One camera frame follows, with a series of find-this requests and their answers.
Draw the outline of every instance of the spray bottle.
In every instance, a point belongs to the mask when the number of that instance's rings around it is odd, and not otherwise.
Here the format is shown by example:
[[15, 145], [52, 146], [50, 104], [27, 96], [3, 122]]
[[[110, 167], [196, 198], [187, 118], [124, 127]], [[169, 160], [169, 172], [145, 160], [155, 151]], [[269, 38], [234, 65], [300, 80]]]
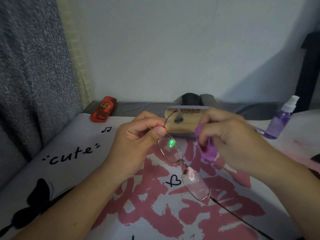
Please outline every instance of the spray bottle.
[[282, 109], [275, 114], [270, 124], [268, 125], [266, 132], [263, 134], [264, 137], [272, 140], [278, 138], [280, 133], [283, 131], [283, 129], [291, 119], [292, 112], [296, 108], [298, 99], [298, 96], [292, 96], [289, 101], [282, 106]]

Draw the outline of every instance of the eyeglass lens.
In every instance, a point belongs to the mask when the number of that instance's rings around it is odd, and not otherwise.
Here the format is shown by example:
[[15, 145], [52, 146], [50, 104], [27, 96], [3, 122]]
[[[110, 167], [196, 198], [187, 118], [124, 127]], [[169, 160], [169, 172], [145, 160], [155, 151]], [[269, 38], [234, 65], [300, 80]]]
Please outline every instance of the eyeglass lens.
[[174, 139], [169, 134], [161, 137], [158, 141], [158, 144], [163, 155], [170, 163], [176, 163], [182, 160], [182, 152], [180, 151]]
[[200, 175], [191, 167], [187, 167], [182, 174], [182, 181], [190, 193], [197, 199], [206, 198], [210, 190]]

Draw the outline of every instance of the gold logo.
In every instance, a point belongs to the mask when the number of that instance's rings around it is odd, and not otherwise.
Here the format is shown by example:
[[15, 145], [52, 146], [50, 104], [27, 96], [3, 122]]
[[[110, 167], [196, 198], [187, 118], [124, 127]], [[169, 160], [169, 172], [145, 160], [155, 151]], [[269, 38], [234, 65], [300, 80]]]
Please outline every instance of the gold logo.
[[101, 103], [100, 106], [101, 106], [102, 108], [109, 108], [109, 107], [110, 107], [110, 104], [108, 104], [108, 103]]

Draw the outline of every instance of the yellow curtain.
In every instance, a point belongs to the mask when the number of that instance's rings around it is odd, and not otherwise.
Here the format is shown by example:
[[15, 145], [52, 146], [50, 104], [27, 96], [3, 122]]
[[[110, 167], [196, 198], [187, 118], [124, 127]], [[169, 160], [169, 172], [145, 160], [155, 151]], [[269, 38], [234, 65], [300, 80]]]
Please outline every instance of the yellow curtain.
[[68, 0], [56, 0], [64, 35], [70, 51], [72, 66], [75, 73], [75, 80], [78, 85], [79, 95], [82, 108], [85, 109], [94, 99], [93, 89], [91, 85], [91, 76], [88, 71], [88, 64], [84, 55], [84, 49], [81, 37], [74, 23]]

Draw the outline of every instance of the black post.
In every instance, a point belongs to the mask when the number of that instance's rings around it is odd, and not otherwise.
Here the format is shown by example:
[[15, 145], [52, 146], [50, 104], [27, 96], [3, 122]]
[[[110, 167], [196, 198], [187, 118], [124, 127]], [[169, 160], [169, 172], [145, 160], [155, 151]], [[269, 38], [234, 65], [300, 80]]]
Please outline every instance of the black post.
[[308, 34], [301, 48], [306, 49], [306, 54], [294, 94], [300, 97], [295, 113], [308, 110], [312, 100], [320, 72], [320, 32]]

